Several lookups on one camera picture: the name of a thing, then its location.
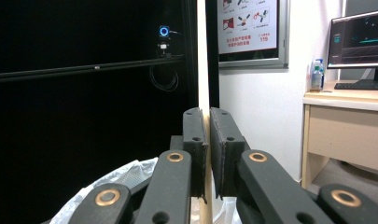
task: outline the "keyboard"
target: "keyboard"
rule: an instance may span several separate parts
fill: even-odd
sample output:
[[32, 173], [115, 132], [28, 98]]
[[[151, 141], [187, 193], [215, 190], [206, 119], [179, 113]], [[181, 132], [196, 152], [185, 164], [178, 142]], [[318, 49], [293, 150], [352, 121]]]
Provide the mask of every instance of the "keyboard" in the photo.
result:
[[378, 91], [378, 80], [361, 79], [355, 83], [337, 83], [334, 90]]

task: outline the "desk top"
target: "desk top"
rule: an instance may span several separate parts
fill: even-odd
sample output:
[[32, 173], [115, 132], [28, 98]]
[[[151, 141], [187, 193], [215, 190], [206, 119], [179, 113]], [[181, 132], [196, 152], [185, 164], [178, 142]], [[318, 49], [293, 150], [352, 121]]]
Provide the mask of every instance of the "desk top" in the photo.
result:
[[326, 105], [343, 108], [378, 111], [378, 91], [334, 90], [336, 82], [355, 82], [339, 80], [325, 83], [321, 92], [307, 92], [303, 102], [306, 105]]

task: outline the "floor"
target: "floor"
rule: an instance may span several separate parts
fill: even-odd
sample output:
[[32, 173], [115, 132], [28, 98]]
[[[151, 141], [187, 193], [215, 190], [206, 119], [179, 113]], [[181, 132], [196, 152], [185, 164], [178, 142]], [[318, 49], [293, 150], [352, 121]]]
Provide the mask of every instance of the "floor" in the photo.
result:
[[317, 194], [321, 186], [332, 183], [357, 189], [378, 203], [378, 173], [359, 169], [344, 161], [329, 160], [308, 190]]

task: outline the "desk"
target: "desk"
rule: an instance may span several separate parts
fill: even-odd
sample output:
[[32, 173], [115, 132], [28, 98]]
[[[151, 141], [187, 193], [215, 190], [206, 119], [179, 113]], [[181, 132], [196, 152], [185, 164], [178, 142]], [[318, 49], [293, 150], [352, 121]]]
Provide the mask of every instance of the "desk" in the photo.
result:
[[305, 189], [329, 158], [378, 171], [378, 91], [334, 90], [335, 83], [303, 98], [301, 186]]

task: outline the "computer monitor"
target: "computer monitor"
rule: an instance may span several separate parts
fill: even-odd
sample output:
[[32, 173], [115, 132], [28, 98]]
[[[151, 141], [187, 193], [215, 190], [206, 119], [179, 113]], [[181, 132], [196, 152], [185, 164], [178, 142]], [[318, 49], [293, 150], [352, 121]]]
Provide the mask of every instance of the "computer monitor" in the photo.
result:
[[327, 68], [375, 68], [378, 80], [378, 11], [331, 20]]

